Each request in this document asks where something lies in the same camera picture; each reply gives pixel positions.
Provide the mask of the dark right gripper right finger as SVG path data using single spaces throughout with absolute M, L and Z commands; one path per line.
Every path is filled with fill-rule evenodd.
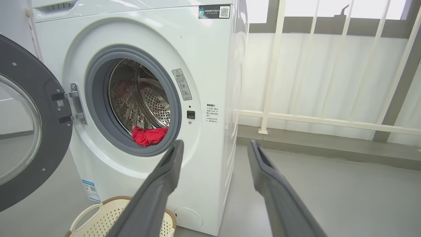
M 278 171 L 260 144 L 247 146 L 254 188 L 264 198 L 274 237 L 326 237 L 299 195 Z

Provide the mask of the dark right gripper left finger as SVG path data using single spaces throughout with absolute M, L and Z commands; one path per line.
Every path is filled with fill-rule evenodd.
M 156 168 L 132 197 L 108 237 L 158 237 L 168 196 L 176 189 L 184 142 L 174 141 Z

